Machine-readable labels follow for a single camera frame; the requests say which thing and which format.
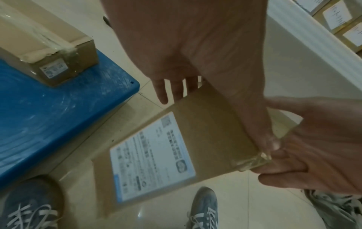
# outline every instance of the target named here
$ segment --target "blue plastic pallet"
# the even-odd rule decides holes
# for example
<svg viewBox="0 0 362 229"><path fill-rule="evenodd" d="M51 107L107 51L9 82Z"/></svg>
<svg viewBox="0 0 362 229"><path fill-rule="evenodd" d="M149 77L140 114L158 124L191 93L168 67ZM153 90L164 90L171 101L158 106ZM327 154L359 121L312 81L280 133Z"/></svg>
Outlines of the blue plastic pallet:
<svg viewBox="0 0 362 229"><path fill-rule="evenodd" d="M0 60L0 189L139 91L128 73L98 57L56 88Z"/></svg>

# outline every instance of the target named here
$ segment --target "white label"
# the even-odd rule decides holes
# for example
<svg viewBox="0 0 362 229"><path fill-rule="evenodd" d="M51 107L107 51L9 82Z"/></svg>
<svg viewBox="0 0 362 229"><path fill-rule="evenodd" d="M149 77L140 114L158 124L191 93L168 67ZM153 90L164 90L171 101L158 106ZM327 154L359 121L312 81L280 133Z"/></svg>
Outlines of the white label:
<svg viewBox="0 0 362 229"><path fill-rule="evenodd" d="M345 38L350 40L354 45L361 46L362 45L362 23L358 23L355 27L348 30L345 34L343 34Z"/></svg>
<svg viewBox="0 0 362 229"><path fill-rule="evenodd" d="M120 203L196 175L172 112L113 147L110 158Z"/></svg>
<svg viewBox="0 0 362 229"><path fill-rule="evenodd" d="M64 62L64 60L60 58L57 59L56 61L53 61L47 65L40 67L40 69L49 79L51 79L53 77L56 77L60 73L64 72L65 70L67 70L68 66Z"/></svg>
<svg viewBox="0 0 362 229"><path fill-rule="evenodd" d="M308 12L312 12L323 0L295 0L301 7Z"/></svg>
<svg viewBox="0 0 362 229"><path fill-rule="evenodd" d="M323 16L330 29L335 29L352 19L352 15L343 0L325 10Z"/></svg>

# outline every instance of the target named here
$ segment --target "floor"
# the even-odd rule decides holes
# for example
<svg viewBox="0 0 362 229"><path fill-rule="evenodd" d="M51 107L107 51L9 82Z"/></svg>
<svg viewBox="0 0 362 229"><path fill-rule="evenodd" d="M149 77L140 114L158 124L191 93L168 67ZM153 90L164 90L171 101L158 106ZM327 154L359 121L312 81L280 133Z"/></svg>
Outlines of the floor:
<svg viewBox="0 0 362 229"><path fill-rule="evenodd" d="M98 0L34 0L64 21L92 36L97 48L139 81L140 92L59 149L25 177L50 174L67 196L60 229L182 229L200 186L212 188L219 201L219 228L324 229L300 190L261 185L252 172L234 172L192 185L100 218L97 215L91 159L170 104L162 105L152 84L128 59L111 28L103 22Z"/></svg>

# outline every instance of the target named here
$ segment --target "gray sneaker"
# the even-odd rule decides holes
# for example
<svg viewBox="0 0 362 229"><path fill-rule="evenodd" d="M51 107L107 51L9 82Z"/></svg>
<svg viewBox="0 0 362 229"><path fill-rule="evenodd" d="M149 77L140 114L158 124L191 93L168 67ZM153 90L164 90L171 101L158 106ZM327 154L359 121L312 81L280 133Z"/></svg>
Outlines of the gray sneaker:
<svg viewBox="0 0 362 229"><path fill-rule="evenodd" d="M218 229L218 200L215 192L202 187L196 193L192 202L191 212L188 214L187 229Z"/></svg>
<svg viewBox="0 0 362 229"><path fill-rule="evenodd" d="M64 212L60 186L47 176L21 182L5 201L1 229L56 229Z"/></svg>

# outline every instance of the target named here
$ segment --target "shelf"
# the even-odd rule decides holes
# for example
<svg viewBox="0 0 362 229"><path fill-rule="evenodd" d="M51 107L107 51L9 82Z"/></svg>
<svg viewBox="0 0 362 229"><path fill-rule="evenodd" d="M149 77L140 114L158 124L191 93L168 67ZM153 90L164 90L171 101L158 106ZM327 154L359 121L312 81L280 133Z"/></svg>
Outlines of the shelf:
<svg viewBox="0 0 362 229"><path fill-rule="evenodd" d="M362 59L292 0L269 0L268 15L362 91Z"/></svg>

